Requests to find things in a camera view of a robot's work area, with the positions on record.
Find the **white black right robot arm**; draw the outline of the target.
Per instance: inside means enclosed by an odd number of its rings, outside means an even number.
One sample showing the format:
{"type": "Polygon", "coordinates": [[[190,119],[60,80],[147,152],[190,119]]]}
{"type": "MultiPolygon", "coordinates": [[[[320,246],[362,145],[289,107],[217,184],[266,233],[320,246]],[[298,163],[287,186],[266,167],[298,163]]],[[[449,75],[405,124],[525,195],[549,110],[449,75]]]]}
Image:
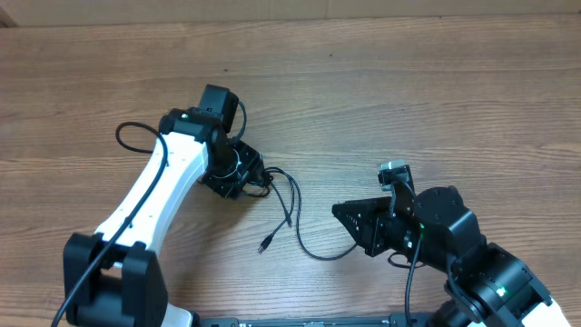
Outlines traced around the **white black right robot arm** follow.
{"type": "Polygon", "coordinates": [[[458,190],[337,203],[331,209],[370,257],[393,250],[447,276],[449,300],[427,326],[566,326],[547,287],[516,256],[487,241],[458,190]]]}

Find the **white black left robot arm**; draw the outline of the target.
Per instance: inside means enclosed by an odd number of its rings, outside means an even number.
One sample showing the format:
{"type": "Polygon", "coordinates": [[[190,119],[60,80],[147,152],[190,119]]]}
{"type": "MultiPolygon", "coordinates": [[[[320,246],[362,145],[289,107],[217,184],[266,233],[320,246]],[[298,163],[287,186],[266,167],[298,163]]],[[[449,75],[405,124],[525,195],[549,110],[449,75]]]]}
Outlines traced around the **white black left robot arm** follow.
{"type": "Polygon", "coordinates": [[[53,325],[199,325],[197,313],[170,304],[159,254],[195,183],[234,200],[260,179],[261,154],[228,135],[243,107],[230,89],[208,84],[198,105],[148,129],[155,146],[129,193],[94,234],[74,233],[64,247],[65,299],[53,325]]]}

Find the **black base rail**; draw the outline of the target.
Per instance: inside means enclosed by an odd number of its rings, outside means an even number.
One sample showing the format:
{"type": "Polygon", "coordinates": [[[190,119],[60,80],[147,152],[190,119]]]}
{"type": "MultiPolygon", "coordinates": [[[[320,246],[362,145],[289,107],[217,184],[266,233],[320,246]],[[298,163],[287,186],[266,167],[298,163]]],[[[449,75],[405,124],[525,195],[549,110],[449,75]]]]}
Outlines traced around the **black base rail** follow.
{"type": "Polygon", "coordinates": [[[201,318],[194,316],[192,327],[405,327],[404,313],[383,317],[340,317],[243,320],[237,318],[201,318]]]}

